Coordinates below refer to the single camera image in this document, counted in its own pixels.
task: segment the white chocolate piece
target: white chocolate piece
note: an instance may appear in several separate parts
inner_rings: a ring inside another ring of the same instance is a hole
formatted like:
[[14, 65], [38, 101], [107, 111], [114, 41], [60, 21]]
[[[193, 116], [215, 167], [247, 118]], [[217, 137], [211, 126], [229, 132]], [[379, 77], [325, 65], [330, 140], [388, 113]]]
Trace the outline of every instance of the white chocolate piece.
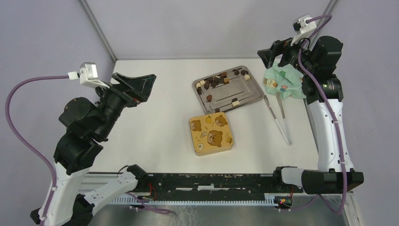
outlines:
[[238, 105], [239, 105], [239, 101], [234, 101], [234, 102], [232, 103], [232, 105], [233, 105], [233, 107], [238, 106]]

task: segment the yellow box lid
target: yellow box lid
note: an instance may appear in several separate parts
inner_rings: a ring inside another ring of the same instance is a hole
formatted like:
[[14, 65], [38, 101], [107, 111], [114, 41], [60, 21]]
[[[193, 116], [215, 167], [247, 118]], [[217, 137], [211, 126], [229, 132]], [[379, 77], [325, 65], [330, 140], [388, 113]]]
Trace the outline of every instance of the yellow box lid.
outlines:
[[190, 118], [195, 154], [203, 156], [231, 150], [233, 135], [224, 112]]

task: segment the bear illustration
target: bear illustration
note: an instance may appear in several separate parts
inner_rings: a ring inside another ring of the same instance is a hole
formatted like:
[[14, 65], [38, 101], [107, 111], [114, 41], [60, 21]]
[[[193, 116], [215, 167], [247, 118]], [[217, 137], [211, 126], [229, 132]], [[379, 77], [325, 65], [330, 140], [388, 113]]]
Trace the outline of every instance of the bear illustration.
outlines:
[[190, 122], [190, 128], [192, 131], [202, 131], [201, 129], [201, 121], [200, 120], [193, 120]]
[[215, 123], [216, 125], [222, 127], [224, 125], [227, 125], [226, 119], [223, 117], [223, 115], [219, 115], [215, 118]]
[[222, 131], [216, 131], [212, 130], [208, 133], [208, 144], [212, 146], [218, 146], [221, 147], [221, 142], [222, 142], [222, 137], [223, 132]]

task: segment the tongs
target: tongs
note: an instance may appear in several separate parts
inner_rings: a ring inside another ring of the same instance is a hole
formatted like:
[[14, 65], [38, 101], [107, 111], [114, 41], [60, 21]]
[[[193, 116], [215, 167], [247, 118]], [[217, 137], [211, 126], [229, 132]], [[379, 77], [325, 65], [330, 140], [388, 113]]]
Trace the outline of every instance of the tongs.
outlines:
[[281, 101], [281, 97], [280, 97], [279, 93], [276, 93], [276, 97], [277, 97], [277, 102], [280, 105], [281, 114], [283, 115], [284, 129], [285, 129], [286, 133], [284, 132], [283, 128], [280, 126], [280, 123], [277, 120], [276, 115], [274, 114], [273, 109], [270, 106], [269, 99], [267, 98], [267, 96], [264, 95], [263, 99], [264, 99], [264, 102], [266, 103], [267, 107], [269, 108], [270, 113], [274, 118], [274, 122], [276, 123], [277, 128], [279, 128], [279, 131], [280, 131], [281, 135], [283, 136], [284, 141], [286, 142], [286, 144], [288, 146], [290, 146], [292, 144], [292, 141], [291, 141], [291, 135], [288, 130], [288, 124], [287, 124], [287, 120], [286, 120], [286, 114], [284, 113], [283, 103]]

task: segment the red wire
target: red wire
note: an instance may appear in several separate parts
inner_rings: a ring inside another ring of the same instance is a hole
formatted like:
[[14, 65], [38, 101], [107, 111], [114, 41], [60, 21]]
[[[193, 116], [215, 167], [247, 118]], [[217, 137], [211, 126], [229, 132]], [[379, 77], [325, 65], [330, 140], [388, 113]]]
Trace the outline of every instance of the red wire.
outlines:
[[293, 194], [294, 194], [294, 186], [291, 186], [291, 193], [289, 194], [289, 198], [291, 198]]
[[151, 190], [154, 190], [155, 195], [154, 195], [153, 200], [155, 200], [155, 199], [157, 198], [157, 191], [156, 191], [155, 188], [151, 185], [151, 183], [148, 183], [148, 186], [150, 186], [150, 195], [151, 195]]

